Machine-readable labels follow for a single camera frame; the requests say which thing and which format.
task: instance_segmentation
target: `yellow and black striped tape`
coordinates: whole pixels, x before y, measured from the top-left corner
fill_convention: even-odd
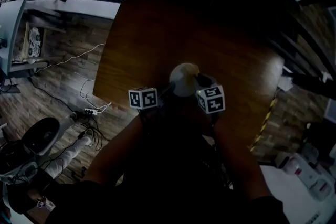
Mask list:
[[[277,103],[277,96],[276,96],[276,94],[275,94],[275,96],[274,96],[274,98],[273,98],[273,100],[272,100],[272,102],[271,102],[271,105],[269,106],[268,113],[267,113],[267,115],[266,115],[266,117],[265,117],[265,119],[264,119],[264,122],[262,123],[263,125],[262,125],[262,127],[261,127],[261,129],[260,129],[260,133],[257,135],[256,139],[254,140],[254,142],[253,142],[253,144],[252,144],[252,146],[251,146],[251,149],[250,149],[251,152],[254,150],[256,144],[257,144],[258,141],[260,140],[261,135],[262,135],[264,129],[266,128],[266,123],[267,123],[269,117],[271,116],[272,109],[273,109],[273,107],[276,105],[276,103]]]

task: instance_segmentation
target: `electrical outlet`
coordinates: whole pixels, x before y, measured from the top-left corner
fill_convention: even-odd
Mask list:
[[[97,109],[84,109],[84,113],[89,115],[97,115],[97,112]]]

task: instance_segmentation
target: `person's arm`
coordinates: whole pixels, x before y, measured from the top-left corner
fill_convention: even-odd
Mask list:
[[[214,138],[234,189],[238,189],[249,201],[271,196],[261,169],[251,152],[238,137],[231,135],[225,129],[223,121],[219,119],[214,126]]]
[[[98,153],[83,180],[97,182],[102,186],[115,184],[124,173],[125,165],[143,134],[142,122],[138,115]]]

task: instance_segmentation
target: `black sleeve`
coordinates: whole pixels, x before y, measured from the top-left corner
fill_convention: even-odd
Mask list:
[[[255,223],[289,224],[282,202],[272,196],[257,198],[247,205],[246,220]]]
[[[50,213],[46,224],[99,223],[100,213],[106,202],[104,188],[91,181],[67,185],[60,191],[61,201]]]

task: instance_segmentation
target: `brown tabletop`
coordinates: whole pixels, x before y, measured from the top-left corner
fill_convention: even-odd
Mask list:
[[[227,132],[246,145],[260,132],[283,59],[233,26],[200,17],[166,0],[123,0],[100,61],[94,95],[129,106],[128,90],[167,85],[191,62],[225,92]]]

